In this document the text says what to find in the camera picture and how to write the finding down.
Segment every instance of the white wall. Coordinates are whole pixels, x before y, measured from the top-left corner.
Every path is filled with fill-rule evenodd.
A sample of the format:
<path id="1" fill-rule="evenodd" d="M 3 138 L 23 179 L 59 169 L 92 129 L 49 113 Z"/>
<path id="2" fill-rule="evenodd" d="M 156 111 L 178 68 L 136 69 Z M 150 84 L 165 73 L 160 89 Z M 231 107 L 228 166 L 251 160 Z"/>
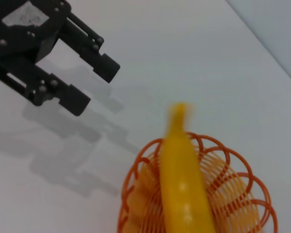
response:
<path id="1" fill-rule="evenodd" d="M 291 76 L 291 0 L 227 0 Z"/>

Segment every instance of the orange wire basket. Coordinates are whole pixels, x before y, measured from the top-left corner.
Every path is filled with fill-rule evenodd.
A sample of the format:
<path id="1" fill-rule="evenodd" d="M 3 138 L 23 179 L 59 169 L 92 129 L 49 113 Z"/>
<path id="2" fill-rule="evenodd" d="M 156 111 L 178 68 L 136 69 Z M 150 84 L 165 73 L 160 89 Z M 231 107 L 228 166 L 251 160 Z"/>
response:
<path id="1" fill-rule="evenodd" d="M 270 194 L 263 182 L 253 175 L 246 160 L 212 137 L 194 133 L 188 133 L 188 136 L 195 145 L 196 158 L 200 161 L 216 232 L 263 232 L 263 227 L 272 216 L 274 232 L 278 233 Z M 162 141 L 156 139 L 147 144 L 126 176 L 122 188 L 118 233 L 165 232 L 160 187 Z M 205 141 L 215 146 L 205 148 Z M 223 153 L 225 160 L 218 153 Z M 230 167 L 231 156 L 239 159 L 247 171 L 235 172 Z M 254 183 L 260 186 L 264 200 L 255 199 L 251 193 Z M 258 206 L 264 207 L 262 214 Z"/>

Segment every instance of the bolt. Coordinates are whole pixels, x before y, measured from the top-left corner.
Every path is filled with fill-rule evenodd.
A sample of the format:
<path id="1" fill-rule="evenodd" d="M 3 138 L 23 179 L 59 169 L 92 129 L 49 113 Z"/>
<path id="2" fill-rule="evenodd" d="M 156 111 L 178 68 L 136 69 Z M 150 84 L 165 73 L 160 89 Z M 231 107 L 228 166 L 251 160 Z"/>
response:
<path id="1" fill-rule="evenodd" d="M 98 46 L 98 45 L 94 45 L 94 46 L 93 46 L 93 49 L 95 49 L 95 50 L 99 50 L 99 46 Z"/>
<path id="2" fill-rule="evenodd" d="M 39 86 L 39 91 L 45 92 L 45 91 L 47 91 L 47 87 L 46 86 Z"/>
<path id="3" fill-rule="evenodd" d="M 97 39 L 97 42 L 102 44 L 103 43 L 103 39 L 100 37 L 100 38 Z"/>
<path id="4" fill-rule="evenodd" d="M 31 35 L 32 37 L 35 37 L 35 34 L 32 32 L 27 32 L 27 35 Z"/>
<path id="5" fill-rule="evenodd" d="M 0 40 L 1 46 L 6 46 L 7 44 L 8 44 L 8 42 L 6 40 L 3 40 L 3 39 Z"/>
<path id="6" fill-rule="evenodd" d="M 50 84 L 52 86 L 57 86 L 58 85 L 58 81 L 53 79 L 52 81 L 50 81 Z"/>

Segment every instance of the white surface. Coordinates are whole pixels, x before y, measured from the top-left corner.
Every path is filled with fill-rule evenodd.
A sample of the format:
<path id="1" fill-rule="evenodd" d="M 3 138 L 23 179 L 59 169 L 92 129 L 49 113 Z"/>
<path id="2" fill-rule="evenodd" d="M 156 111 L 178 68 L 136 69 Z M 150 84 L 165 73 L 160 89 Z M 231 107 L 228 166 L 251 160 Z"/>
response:
<path id="1" fill-rule="evenodd" d="M 227 0 L 291 76 L 291 0 Z"/>
<path id="2" fill-rule="evenodd" d="M 20 6 L 6 17 L 2 19 L 2 22 L 8 26 L 35 26 L 40 27 L 44 24 L 49 17 L 44 14 L 39 8 L 34 6 L 30 1 L 27 1 L 24 5 Z"/>
<path id="3" fill-rule="evenodd" d="M 91 93 L 79 118 L 0 83 L 0 233 L 114 233 L 122 181 L 174 101 L 197 106 L 193 132 L 248 160 L 291 232 L 291 80 L 228 4 L 71 3 L 122 68 L 107 85 L 64 44 L 41 62 Z"/>

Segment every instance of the white table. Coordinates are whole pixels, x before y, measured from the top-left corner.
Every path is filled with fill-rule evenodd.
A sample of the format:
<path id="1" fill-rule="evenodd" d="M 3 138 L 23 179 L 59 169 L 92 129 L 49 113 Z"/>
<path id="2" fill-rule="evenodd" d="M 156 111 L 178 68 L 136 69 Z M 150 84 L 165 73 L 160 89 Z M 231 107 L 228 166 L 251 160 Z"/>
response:
<path id="1" fill-rule="evenodd" d="M 80 117 L 0 83 L 0 233 L 114 233 L 137 151 L 170 103 L 241 153 L 291 232 L 291 80 L 222 0 L 71 0 L 121 66 L 110 85 L 66 45 L 40 63 L 93 97 Z M 266 228 L 272 232 L 272 224 Z"/>

